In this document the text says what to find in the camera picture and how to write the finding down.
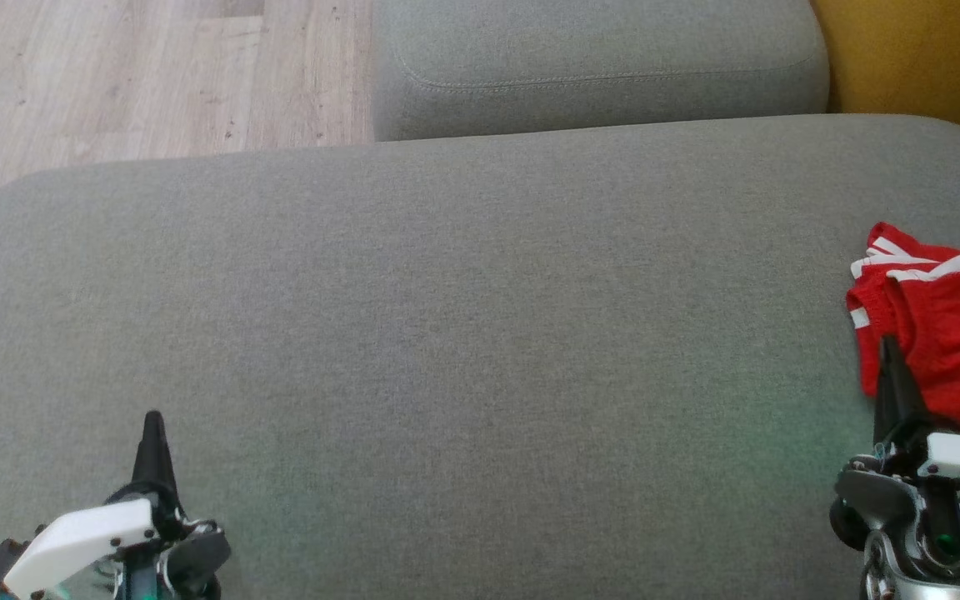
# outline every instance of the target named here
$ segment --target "red fabric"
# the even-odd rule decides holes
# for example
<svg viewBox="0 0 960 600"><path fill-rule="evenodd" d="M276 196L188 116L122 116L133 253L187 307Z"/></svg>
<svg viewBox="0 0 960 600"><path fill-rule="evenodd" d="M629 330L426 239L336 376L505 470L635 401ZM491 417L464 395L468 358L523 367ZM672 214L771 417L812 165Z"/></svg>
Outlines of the red fabric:
<svg viewBox="0 0 960 600"><path fill-rule="evenodd" d="M881 237L906 254L888 253L890 244L881 249ZM876 395L880 338L895 334L929 409L960 422L960 251L920 243L886 223L872 229L867 251L847 292L848 310L861 308L868 320L857 327L863 390Z"/></svg>

